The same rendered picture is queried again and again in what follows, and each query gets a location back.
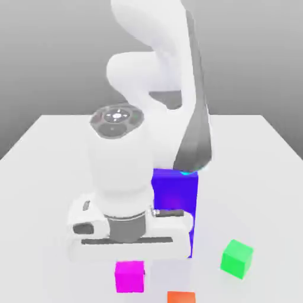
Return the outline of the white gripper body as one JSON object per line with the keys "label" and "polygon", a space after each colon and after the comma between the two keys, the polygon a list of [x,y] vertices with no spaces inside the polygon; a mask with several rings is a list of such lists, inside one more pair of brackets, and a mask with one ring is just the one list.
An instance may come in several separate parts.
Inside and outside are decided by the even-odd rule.
{"label": "white gripper body", "polygon": [[104,232],[78,234],[70,239],[68,253],[83,262],[183,260],[191,255],[188,212],[147,212],[146,233],[132,243],[110,239]]}

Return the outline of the small magenta cube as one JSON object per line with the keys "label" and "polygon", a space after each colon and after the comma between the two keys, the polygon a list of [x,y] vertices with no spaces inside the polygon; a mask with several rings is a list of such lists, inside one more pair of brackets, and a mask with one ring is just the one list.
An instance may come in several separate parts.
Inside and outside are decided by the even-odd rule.
{"label": "small magenta cube", "polygon": [[122,261],[115,264],[115,287],[118,293],[143,293],[144,280],[143,261]]}

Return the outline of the small orange cube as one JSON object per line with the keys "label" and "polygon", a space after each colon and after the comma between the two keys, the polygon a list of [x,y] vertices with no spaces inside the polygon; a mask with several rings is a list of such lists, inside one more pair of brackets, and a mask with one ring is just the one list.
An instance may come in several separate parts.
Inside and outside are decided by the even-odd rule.
{"label": "small orange cube", "polygon": [[194,292],[168,291],[167,303],[196,303]]}

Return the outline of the small green cube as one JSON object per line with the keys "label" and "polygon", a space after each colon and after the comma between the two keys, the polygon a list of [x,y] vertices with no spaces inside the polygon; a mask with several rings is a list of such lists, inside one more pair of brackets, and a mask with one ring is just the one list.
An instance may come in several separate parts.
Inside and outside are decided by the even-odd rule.
{"label": "small green cube", "polygon": [[250,269],[254,249],[235,239],[231,240],[224,249],[220,269],[243,279]]}

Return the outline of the large blue box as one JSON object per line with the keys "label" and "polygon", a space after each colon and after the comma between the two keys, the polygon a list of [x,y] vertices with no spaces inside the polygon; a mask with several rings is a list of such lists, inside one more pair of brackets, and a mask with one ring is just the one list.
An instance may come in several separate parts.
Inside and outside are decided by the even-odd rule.
{"label": "large blue box", "polygon": [[150,237],[154,239],[156,259],[183,260],[192,257],[198,174],[155,169],[152,186]]}

